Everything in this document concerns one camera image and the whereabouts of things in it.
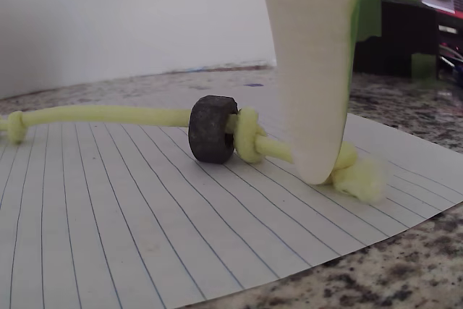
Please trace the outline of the gripper white right finger green tape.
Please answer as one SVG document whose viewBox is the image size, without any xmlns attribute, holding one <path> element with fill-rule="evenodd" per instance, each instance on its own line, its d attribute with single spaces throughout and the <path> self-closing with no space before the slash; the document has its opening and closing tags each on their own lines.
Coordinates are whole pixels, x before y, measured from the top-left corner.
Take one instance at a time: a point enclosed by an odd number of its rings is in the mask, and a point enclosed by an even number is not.
<svg viewBox="0 0 463 309">
<path fill-rule="evenodd" d="M 350 33 L 351 77 L 349 106 L 362 94 L 361 74 L 378 75 L 383 65 L 381 37 L 382 0 L 354 0 Z"/>
</svg>

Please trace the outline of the gripper white left finger green tape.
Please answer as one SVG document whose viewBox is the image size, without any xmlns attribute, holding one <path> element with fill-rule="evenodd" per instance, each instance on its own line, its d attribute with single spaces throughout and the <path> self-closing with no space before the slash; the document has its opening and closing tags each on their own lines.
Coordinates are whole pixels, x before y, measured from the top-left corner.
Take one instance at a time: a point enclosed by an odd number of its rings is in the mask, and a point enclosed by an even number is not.
<svg viewBox="0 0 463 309">
<path fill-rule="evenodd" d="M 325 182 L 347 118 L 357 0 L 266 0 L 292 158 Z"/>
</svg>

